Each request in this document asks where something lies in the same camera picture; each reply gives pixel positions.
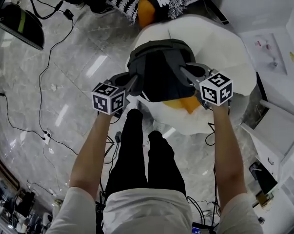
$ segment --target person's right arm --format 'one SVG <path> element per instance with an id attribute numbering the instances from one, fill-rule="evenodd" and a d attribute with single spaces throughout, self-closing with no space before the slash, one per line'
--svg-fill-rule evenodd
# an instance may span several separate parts
<path id="1" fill-rule="evenodd" d="M 235 196 L 246 193 L 243 160 L 228 109 L 213 106 L 215 124 L 215 170 L 220 209 Z"/>

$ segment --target blue screen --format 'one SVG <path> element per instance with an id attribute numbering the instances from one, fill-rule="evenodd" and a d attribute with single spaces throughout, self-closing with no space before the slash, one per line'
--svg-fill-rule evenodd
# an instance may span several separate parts
<path id="1" fill-rule="evenodd" d="M 191 231 L 192 234 L 201 234 L 201 230 L 199 228 L 196 228 L 196 227 L 192 227 L 192 231 Z"/>

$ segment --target drawer handle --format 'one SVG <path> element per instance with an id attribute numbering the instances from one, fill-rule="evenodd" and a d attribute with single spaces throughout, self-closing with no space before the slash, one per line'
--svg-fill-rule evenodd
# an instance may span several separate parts
<path id="1" fill-rule="evenodd" d="M 268 162 L 269 162 L 269 164 L 274 165 L 274 162 L 271 162 L 271 161 L 269 160 L 269 158 L 268 158 Z"/>

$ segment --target white cube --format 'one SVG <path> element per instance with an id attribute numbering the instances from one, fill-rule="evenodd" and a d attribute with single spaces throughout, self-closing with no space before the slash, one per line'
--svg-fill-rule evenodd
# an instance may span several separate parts
<path id="1" fill-rule="evenodd" d="M 92 91 L 93 108 L 111 115 L 125 105 L 125 90 L 99 83 Z"/>
<path id="2" fill-rule="evenodd" d="M 234 95 L 233 81 L 217 73 L 200 83 L 200 91 L 203 100 L 220 106 Z"/>

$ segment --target white t-shirt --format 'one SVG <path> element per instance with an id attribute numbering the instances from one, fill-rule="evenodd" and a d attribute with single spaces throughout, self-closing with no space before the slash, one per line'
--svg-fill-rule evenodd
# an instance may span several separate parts
<path id="1" fill-rule="evenodd" d="M 190 234 L 192 213 L 185 196 L 163 189 L 130 189 L 109 196 L 103 213 L 105 234 Z M 86 191 L 73 187 L 47 234 L 96 233 L 96 210 Z M 261 234 L 247 194 L 224 208 L 218 234 Z"/>

